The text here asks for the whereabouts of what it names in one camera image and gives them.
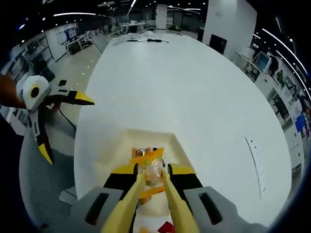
gray chair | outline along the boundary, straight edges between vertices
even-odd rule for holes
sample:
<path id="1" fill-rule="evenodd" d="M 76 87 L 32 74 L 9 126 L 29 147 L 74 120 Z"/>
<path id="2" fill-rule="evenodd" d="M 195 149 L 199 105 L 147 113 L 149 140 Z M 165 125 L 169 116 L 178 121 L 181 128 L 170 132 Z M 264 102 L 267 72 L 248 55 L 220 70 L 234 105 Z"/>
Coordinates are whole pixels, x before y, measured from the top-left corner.
<path id="1" fill-rule="evenodd" d="M 58 225 L 69 216 L 71 205 L 61 201 L 59 195 L 74 186 L 75 129 L 59 113 L 49 109 L 45 112 L 45 119 L 54 165 L 50 165 L 40 153 L 29 126 L 19 161 L 22 198 L 32 222 L 38 228 L 42 224 Z"/>

